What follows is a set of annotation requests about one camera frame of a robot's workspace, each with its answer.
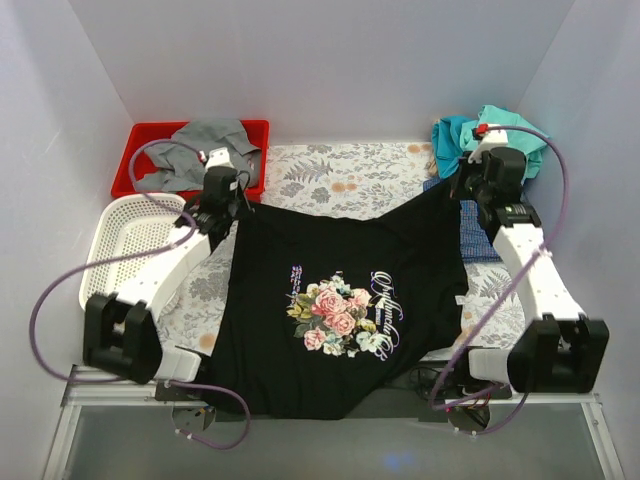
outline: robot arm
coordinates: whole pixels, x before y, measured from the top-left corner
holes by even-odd
[[[94,294],[85,310],[83,360],[86,365],[145,384],[152,379],[192,382],[201,369],[201,354],[162,345],[156,320],[171,295],[199,263],[229,234],[233,221],[248,208],[231,168],[226,148],[211,152],[203,193],[185,205],[198,231],[185,243],[152,257],[138,275],[109,296]],[[189,226],[180,217],[168,244],[184,238]]]
[[[477,203],[478,221],[513,278],[543,243],[538,215],[521,200],[526,159],[506,147],[504,130],[479,139],[478,148],[461,159],[451,193]],[[573,300],[547,251],[517,293],[525,314],[523,335],[511,349],[470,348],[456,373],[470,382],[510,384],[523,393],[591,391],[609,339],[604,321],[589,319]]]

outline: white wall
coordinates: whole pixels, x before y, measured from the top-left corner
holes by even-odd
[[[0,0],[0,58],[0,477],[34,480],[65,385],[31,356],[30,309],[86,259],[132,122],[65,0]],[[54,293],[38,327],[64,372],[80,360],[78,287]]]
[[[596,388],[627,478],[640,477],[638,45],[637,1],[576,0],[520,104],[568,159],[569,218],[554,258],[578,302],[611,329]],[[548,156],[532,188],[547,225],[559,175]]]
[[[266,118],[305,142],[515,108],[573,0],[70,2],[135,121]]]

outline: blue checkered cloth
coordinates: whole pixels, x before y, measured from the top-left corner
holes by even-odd
[[[442,181],[439,177],[430,178],[423,184],[427,191]],[[501,258],[489,243],[486,233],[478,223],[478,206],[473,200],[460,202],[460,253],[465,263],[500,262]]]

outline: floral tablecloth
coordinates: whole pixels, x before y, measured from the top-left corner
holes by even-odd
[[[375,143],[291,145],[268,152],[262,202],[312,215],[368,219],[382,215],[422,192],[433,161],[429,144]],[[227,296],[235,229],[213,255],[191,272],[178,289],[173,311],[158,320],[163,342],[210,354],[215,346]],[[501,263],[466,266],[469,292],[461,318],[466,336],[506,288],[509,274]],[[489,321],[475,345],[511,346],[524,329],[524,314],[512,295]],[[450,349],[431,352],[449,358]]]

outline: white laundry basket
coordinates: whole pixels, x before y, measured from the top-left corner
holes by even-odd
[[[182,210],[185,201],[178,195],[153,193],[163,205]],[[152,250],[166,245],[177,215],[147,200],[143,195],[127,195],[111,202],[100,216],[89,251],[88,262]],[[151,257],[101,265],[85,270],[80,284],[80,306],[84,310],[94,293],[109,295],[133,278]],[[166,314],[178,303],[178,295],[162,310]]]

